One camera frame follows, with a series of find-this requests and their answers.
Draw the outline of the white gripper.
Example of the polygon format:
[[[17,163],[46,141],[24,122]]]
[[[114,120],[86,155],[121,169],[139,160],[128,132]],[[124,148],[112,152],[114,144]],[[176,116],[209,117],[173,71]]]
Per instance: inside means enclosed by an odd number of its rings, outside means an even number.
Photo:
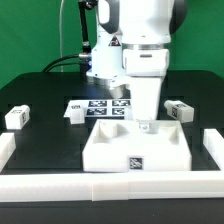
[[[123,67],[128,76],[133,117],[139,121],[139,129],[157,132],[157,118],[161,85],[169,66],[169,50],[123,51]]]

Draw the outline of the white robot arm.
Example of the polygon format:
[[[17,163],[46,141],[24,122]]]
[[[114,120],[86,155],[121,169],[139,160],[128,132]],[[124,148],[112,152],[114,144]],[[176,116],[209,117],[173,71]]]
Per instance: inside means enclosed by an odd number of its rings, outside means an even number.
[[[105,85],[115,98],[130,91],[128,113],[146,133],[158,130],[162,82],[169,67],[168,44],[183,24],[187,0],[93,0],[97,43],[87,80]]]

